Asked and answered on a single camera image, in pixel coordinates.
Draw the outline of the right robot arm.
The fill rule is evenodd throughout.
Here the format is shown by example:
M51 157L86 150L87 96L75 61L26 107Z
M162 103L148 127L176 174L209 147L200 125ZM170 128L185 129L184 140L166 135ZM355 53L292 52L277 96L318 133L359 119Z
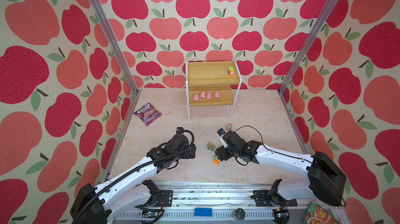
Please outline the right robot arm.
M271 189L255 199L273 206L286 206L297 199L318 199L330 206L344 206L345 173L323 152L297 154L266 146L258 141L246 142L236 132L219 129L222 146L215 150L221 160L232 157L246 163L275 166L297 175L300 179L283 182L277 179Z

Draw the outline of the yellow green toy car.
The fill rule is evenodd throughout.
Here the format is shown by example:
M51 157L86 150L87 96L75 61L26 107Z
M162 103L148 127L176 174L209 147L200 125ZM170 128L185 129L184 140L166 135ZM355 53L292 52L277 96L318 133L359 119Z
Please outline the yellow green toy car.
M207 149L211 150L211 151L214 151L215 150L215 145L213 143L211 143L211 142L208 142L207 143Z

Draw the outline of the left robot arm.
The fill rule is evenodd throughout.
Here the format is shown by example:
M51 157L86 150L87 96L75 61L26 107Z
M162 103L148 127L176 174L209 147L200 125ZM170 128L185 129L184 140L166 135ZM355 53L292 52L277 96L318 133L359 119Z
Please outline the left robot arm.
M73 223L109 224L130 208L155 204L160 190L151 177L175 168L181 159L194 159L194 140L191 131L178 128L171 140L152 148L124 173L96 186L84 185L70 210Z

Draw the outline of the wooden two-tier shelf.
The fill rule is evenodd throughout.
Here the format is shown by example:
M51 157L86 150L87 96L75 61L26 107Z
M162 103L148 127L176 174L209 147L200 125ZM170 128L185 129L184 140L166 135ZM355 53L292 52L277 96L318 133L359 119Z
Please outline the wooden two-tier shelf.
M228 67L235 69L235 76L228 76ZM228 117L231 118L234 112L236 101L243 78L235 58L231 61L206 61L190 62L185 61L185 93L187 103L187 119L191 119L191 108L200 106L225 106ZM201 93L210 92L212 99L201 98ZM216 99L215 91L220 93ZM198 94L200 99L194 101L194 95Z

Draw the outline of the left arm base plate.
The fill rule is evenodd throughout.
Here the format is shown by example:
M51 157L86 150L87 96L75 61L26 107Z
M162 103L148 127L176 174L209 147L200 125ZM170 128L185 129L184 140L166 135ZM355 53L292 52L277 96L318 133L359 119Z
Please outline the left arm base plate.
M142 206L143 207L171 207L173 199L173 190L160 190L158 194L152 195L151 198Z

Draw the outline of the orange green toy car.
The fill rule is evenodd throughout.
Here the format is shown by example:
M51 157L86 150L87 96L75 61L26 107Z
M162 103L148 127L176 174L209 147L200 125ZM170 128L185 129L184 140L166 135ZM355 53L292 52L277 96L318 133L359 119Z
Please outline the orange green toy car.
M229 77L235 76L235 69L233 67L228 67L228 76Z

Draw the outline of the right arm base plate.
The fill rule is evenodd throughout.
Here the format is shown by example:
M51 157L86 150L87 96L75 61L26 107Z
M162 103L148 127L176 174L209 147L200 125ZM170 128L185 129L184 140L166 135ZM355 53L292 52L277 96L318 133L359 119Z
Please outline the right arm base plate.
M296 199L285 200L278 193L271 193L270 190L255 190L251 196L257 207L296 207Z

